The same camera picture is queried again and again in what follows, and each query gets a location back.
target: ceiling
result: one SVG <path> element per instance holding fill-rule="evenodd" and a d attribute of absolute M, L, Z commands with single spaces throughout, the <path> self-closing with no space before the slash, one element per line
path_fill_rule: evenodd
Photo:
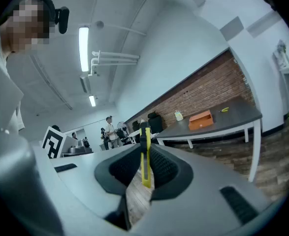
<path fill-rule="evenodd" d="M 88 95 L 83 92 L 78 52 L 78 29 L 89 26 L 89 63 L 92 51 L 121 52 L 140 55 L 145 36 L 125 30 L 104 27 L 97 29 L 96 21 L 103 21 L 146 33 L 168 0 L 52 0 L 56 8 L 70 9 L 68 30 L 52 33 L 49 45 L 36 50 L 10 55 L 7 69 L 11 79 L 24 93 L 21 103 L 23 119 L 36 115 L 91 108 Z M 90 76 L 96 105 L 115 101 L 124 77 L 133 66 L 102 66 L 97 75 Z"/>

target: black and white marker board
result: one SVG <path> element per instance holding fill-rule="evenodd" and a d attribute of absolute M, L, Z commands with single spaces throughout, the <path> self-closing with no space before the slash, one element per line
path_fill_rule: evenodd
<path fill-rule="evenodd" d="M 52 127 L 48 127 L 41 147 L 47 151 L 49 158 L 59 158 L 68 152 L 71 146 L 77 146 L 78 141 L 63 134 Z"/>

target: white shirt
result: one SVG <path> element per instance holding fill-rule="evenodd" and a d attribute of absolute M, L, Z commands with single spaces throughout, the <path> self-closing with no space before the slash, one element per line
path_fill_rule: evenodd
<path fill-rule="evenodd" d="M 106 130 L 106 132 L 114 132 L 115 128 L 114 128 L 114 126 L 112 124 L 107 123 L 105 130 Z M 113 133 L 113 134 L 109 135 L 109 139 L 111 141 L 113 141 L 113 140 L 115 140 L 117 138 L 118 138 L 118 136 L 117 136 L 116 133 Z"/>
<path fill-rule="evenodd" d="M 0 69 L 6 74 L 7 77 L 10 78 L 6 69 L 6 59 L 4 58 L 4 54 L 2 52 L 1 38 L 0 38 Z M 7 130 L 10 131 L 10 133 L 12 132 L 18 134 L 19 130 L 25 128 L 21 116 L 20 104 L 21 103 L 19 103 L 18 106 L 16 106 L 16 110 L 13 113 L 11 121 L 8 124 Z"/>

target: wooden floor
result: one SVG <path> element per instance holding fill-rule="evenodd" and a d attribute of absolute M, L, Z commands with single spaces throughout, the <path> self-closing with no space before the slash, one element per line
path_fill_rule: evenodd
<path fill-rule="evenodd" d="M 252 162 L 253 140 L 244 138 L 224 142 L 194 145 L 176 145 L 175 148 L 217 160 L 244 177 L 248 177 Z M 261 138 L 259 165 L 255 185 L 271 200 L 277 200 L 289 192 L 289 125 L 270 136 Z M 127 189 L 127 205 L 131 224 L 135 224 L 149 209 L 153 187 L 148 189 L 141 183 L 138 172 Z"/>

